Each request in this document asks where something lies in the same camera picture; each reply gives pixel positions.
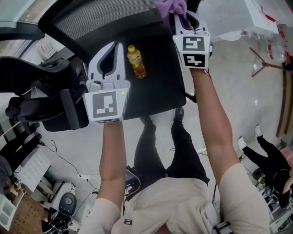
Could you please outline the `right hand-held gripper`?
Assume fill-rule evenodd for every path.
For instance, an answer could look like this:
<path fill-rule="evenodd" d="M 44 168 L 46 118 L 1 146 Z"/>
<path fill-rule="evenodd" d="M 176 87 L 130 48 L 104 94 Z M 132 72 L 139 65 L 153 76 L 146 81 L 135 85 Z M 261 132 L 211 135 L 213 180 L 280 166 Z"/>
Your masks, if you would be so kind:
<path fill-rule="evenodd" d="M 184 18 L 174 13 L 173 41 L 180 57 L 182 66 L 193 69 L 207 69 L 213 52 L 211 36 L 206 22 L 190 10 L 186 13 L 187 19 L 194 29 L 184 33 Z"/>

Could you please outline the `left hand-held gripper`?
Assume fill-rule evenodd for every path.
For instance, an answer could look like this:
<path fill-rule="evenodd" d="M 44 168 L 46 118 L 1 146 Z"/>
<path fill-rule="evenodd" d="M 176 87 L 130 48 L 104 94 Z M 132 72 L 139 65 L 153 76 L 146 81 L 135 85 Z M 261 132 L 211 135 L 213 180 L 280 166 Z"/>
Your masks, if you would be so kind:
<path fill-rule="evenodd" d="M 112 74 L 117 81 L 99 81 Z M 83 97 L 88 119 L 98 123 L 123 121 L 130 91 L 123 44 L 111 42 L 101 48 L 89 63 L 88 75 L 88 92 Z"/>

